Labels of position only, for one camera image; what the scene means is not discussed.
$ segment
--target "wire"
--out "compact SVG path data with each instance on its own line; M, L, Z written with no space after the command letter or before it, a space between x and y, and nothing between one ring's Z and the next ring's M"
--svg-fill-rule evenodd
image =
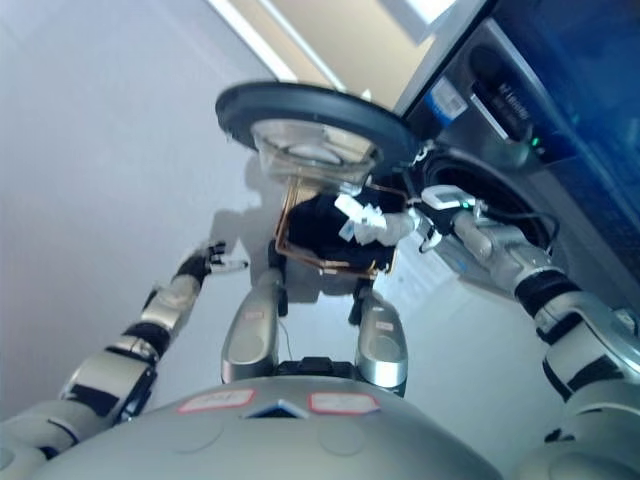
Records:
M547 247L545 248L545 252L548 254L551 253L553 249L553 244L558 239L558 235L560 234L560 221L555 215L552 215L547 212L529 212L529 213L508 213L503 212L502 210L498 210L493 207L489 207L486 210L486 214L489 217L494 217L497 220L506 219L506 220L527 220L532 218L546 218L553 224L553 228L551 230L551 235L549 235L549 241L547 242Z
M293 360L293 355L291 354L291 342L289 341L289 331L287 330L287 327L285 327L282 320L278 319L278 323L280 324L280 328L282 328L284 336L287 340L287 352L289 352L289 360Z

